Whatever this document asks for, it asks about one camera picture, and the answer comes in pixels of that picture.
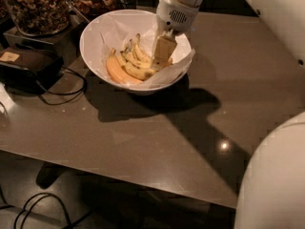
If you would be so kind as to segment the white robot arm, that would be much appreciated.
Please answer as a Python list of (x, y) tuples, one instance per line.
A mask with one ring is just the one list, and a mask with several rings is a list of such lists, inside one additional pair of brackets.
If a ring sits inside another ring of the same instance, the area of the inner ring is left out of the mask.
[[(191, 28), (203, 0), (159, 0), (161, 31)], [(305, 0), (246, 0), (295, 57), (305, 62)], [(305, 115), (273, 130), (249, 161), (237, 200), (234, 229), (305, 229)]]

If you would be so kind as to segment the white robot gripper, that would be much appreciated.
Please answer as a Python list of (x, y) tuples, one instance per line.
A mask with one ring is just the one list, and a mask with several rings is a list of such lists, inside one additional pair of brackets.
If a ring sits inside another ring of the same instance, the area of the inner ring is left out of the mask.
[(198, 11), (199, 7), (189, 7), (179, 0), (159, 0), (156, 9), (158, 30), (152, 44), (153, 68), (163, 69), (171, 64), (171, 56), (177, 46), (174, 34), (188, 31)]

